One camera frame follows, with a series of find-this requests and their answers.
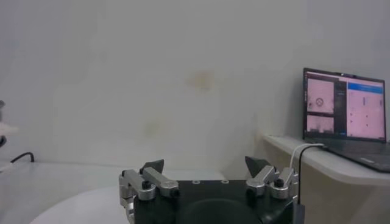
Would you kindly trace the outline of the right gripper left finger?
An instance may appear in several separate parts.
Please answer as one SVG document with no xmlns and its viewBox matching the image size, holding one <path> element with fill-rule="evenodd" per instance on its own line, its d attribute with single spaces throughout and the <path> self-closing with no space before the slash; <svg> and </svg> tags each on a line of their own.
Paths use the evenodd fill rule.
<svg viewBox="0 0 390 224">
<path fill-rule="evenodd" d="M 119 196 L 123 200 L 138 197 L 141 201 L 150 201 L 159 191 L 162 197 L 180 197 L 179 182 L 162 174 L 164 160 L 147 162 L 139 171 L 123 170 L 119 175 Z"/>
</svg>

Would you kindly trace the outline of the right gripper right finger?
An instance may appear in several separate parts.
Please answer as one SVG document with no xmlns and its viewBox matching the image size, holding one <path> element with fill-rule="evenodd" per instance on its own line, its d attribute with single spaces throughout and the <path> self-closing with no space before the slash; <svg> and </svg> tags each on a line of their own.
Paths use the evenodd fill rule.
<svg viewBox="0 0 390 224">
<path fill-rule="evenodd" d="M 245 163 L 251 175 L 246 186 L 254 196 L 265 195 L 266 190 L 276 200 L 297 200 L 299 194 L 299 175 L 292 167 L 278 171 L 265 159 L 246 156 Z"/>
</svg>

